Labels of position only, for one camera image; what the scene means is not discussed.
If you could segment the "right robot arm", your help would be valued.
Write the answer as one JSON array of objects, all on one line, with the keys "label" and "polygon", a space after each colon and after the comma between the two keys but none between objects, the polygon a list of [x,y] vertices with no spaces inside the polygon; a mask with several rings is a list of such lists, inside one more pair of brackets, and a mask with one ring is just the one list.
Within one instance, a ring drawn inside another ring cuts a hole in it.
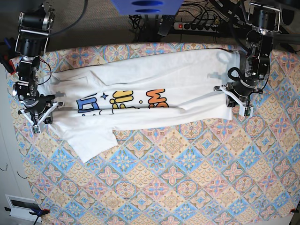
[{"label": "right robot arm", "polygon": [[16,66],[18,80],[12,87],[12,95],[24,105],[19,114],[29,121],[34,134],[42,133],[45,125],[52,123],[52,112],[62,105],[54,101],[54,95],[39,93],[41,83],[36,75],[46,52],[54,17],[54,9],[41,0],[32,9],[21,10],[19,15],[15,52],[21,55],[21,60]]}]

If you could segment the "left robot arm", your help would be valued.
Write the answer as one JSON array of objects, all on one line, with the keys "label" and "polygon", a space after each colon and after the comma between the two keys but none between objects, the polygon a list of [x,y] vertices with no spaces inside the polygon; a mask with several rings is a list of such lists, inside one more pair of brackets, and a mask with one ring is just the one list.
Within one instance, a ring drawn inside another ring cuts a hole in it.
[{"label": "left robot arm", "polygon": [[[246,58],[242,66],[228,70],[227,75],[231,82],[214,89],[226,94],[227,107],[238,105],[241,116],[252,116],[254,109],[250,103],[251,95],[262,94],[263,88],[259,89],[257,86],[269,79],[273,38],[279,32],[281,12],[278,7],[252,0],[249,2],[248,11],[242,0],[232,9],[229,29],[237,44],[246,52]],[[238,21],[250,27],[244,44],[234,28]]]}]

